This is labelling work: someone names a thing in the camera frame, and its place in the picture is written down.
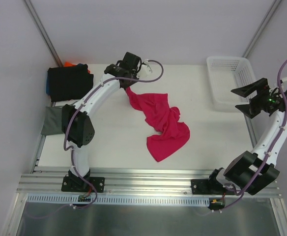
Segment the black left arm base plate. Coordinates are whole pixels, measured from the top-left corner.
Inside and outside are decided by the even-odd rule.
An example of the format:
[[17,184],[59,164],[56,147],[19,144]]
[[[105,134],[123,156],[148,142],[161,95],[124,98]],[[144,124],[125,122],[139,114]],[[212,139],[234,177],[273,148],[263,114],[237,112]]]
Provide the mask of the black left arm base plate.
[[[93,187],[98,193],[104,192],[104,177],[89,177],[87,181],[93,185]],[[90,185],[75,175],[73,175],[72,177],[65,176],[63,178],[61,186],[62,192],[88,192],[89,190]]]

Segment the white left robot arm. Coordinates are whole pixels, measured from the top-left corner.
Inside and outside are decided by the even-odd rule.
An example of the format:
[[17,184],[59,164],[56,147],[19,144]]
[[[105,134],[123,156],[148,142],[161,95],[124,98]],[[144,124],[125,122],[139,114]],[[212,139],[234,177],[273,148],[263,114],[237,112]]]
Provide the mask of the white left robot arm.
[[113,93],[136,83],[139,80],[137,73],[137,69],[110,64],[99,82],[86,95],[72,105],[63,106],[63,149],[71,153],[68,177],[77,190],[84,191],[89,187],[90,167],[86,146],[95,135],[92,116]]

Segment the pink t shirt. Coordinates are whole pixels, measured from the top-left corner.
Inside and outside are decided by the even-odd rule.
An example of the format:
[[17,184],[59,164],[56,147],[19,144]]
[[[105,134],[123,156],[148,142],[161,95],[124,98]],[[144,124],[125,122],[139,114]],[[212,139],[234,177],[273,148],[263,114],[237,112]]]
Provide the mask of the pink t shirt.
[[156,162],[161,162],[181,149],[190,139],[190,129],[180,122],[178,107],[170,107],[168,94],[136,94],[126,89],[130,105],[145,115],[145,122],[158,134],[146,139],[146,146]]

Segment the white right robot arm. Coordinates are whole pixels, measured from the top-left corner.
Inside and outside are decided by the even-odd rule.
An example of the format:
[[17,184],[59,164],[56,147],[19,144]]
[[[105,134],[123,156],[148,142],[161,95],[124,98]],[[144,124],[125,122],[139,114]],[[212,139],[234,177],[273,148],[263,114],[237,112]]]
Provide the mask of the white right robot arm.
[[255,195],[278,177],[280,172],[275,166],[287,138],[287,90],[276,89],[278,92],[271,90],[268,80],[262,78],[231,90],[244,98],[255,93],[248,104],[236,108],[249,118],[264,111],[269,114],[269,124],[252,151],[243,152],[227,168],[215,169],[211,173],[206,182],[208,192]]

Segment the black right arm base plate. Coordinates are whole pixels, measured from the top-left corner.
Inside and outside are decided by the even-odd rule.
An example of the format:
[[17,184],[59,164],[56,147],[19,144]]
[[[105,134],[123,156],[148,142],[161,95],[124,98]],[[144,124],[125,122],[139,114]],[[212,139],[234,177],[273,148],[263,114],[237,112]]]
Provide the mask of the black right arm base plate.
[[219,182],[209,179],[192,179],[191,191],[193,195],[234,195],[232,191],[228,191]]

